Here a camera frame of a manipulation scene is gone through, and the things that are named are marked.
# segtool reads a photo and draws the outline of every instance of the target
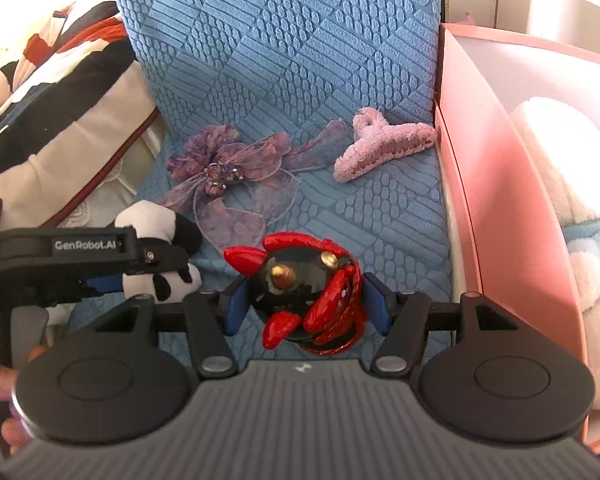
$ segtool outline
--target gold knob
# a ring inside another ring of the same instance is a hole
[[[296,272],[289,266],[276,265],[270,272],[271,283],[280,290],[287,290],[296,284]]]
[[[320,255],[320,259],[322,260],[324,266],[327,267],[327,269],[336,270],[338,268],[338,257],[335,254],[324,251]]]

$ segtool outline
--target panda plush toy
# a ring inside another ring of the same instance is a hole
[[[170,209],[147,200],[137,202],[120,213],[114,221],[115,227],[133,227],[140,244],[170,244],[182,247],[191,257],[202,244],[198,226]],[[151,294],[156,303],[178,303],[187,294],[200,288],[202,279],[198,269],[188,267],[156,274],[122,275],[122,286],[126,298],[136,294]]]

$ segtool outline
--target orange fabric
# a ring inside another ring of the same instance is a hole
[[[85,28],[72,40],[67,41],[59,48],[58,52],[65,52],[73,47],[86,43],[87,41],[105,40],[109,41],[109,43],[113,43],[114,41],[122,40],[127,36],[128,34],[126,33],[125,25],[120,20],[108,18],[91,25],[91,27]]]
[[[23,57],[28,59],[35,66],[41,66],[53,54],[53,48],[39,35],[34,34],[27,41],[27,46],[22,53]]]

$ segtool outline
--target geometric pattern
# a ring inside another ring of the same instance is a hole
[[[363,106],[380,108],[392,123],[432,123],[440,0],[118,0],[118,5],[170,130],[139,199],[157,200],[172,187],[166,159],[207,124],[231,123],[246,142],[283,130],[299,144],[329,120],[350,124]],[[434,149],[347,184],[336,183],[331,170],[299,176],[294,206],[270,232],[331,238],[389,287],[448,300],[449,244]],[[238,187],[226,197],[228,205],[248,201]],[[225,286],[234,275],[208,244],[193,262],[209,288]],[[84,302],[71,326],[112,301]],[[251,356],[307,358],[284,342],[264,351],[261,332],[251,312],[230,339],[241,365]],[[364,340],[343,356],[368,362],[380,342],[369,326]],[[448,344],[448,335],[430,343],[434,351]],[[164,335],[162,344],[186,354],[179,336]]]

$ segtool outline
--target purple bow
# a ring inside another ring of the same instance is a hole
[[[182,156],[169,158],[167,170],[180,184],[160,203],[178,213],[192,210],[203,237],[220,252],[255,246],[266,226],[293,205],[300,186],[293,173],[333,164],[346,136],[344,121],[331,121],[315,139],[292,150],[285,132],[246,145],[228,124],[207,126],[189,137]],[[252,211],[224,206],[225,190],[238,183],[249,187]]]

